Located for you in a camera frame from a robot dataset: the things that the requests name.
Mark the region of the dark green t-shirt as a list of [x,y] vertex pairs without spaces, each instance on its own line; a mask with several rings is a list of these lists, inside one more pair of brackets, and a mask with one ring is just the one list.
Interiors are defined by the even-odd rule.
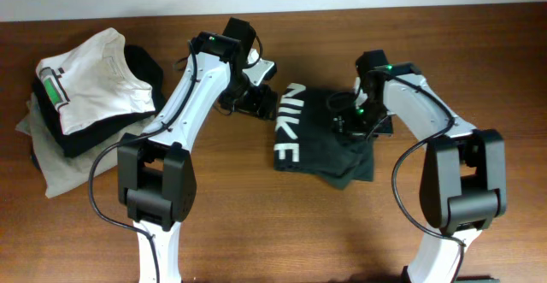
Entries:
[[373,140],[352,139],[332,130],[326,106],[333,91],[289,84],[281,96],[275,124],[273,167],[311,174],[343,190],[351,181],[374,179]]

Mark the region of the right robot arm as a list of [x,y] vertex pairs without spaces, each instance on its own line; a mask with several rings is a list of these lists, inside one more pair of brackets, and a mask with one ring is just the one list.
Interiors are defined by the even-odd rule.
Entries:
[[[380,123],[397,116],[415,136],[391,172],[391,189],[406,219],[422,231],[403,282],[457,282],[469,246],[507,209],[503,137],[463,120],[428,85],[411,62],[359,65],[351,104],[342,108],[342,133],[368,139]],[[419,223],[403,204],[397,178],[403,162],[425,151]]]

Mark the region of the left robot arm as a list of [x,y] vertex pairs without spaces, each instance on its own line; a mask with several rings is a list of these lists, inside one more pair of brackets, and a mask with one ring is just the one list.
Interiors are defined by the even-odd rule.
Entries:
[[215,104],[268,120],[277,71],[255,49],[253,32],[201,32],[189,43],[183,77],[157,117],[117,148],[118,198],[138,236],[139,279],[180,282],[179,235],[197,193],[191,150]]

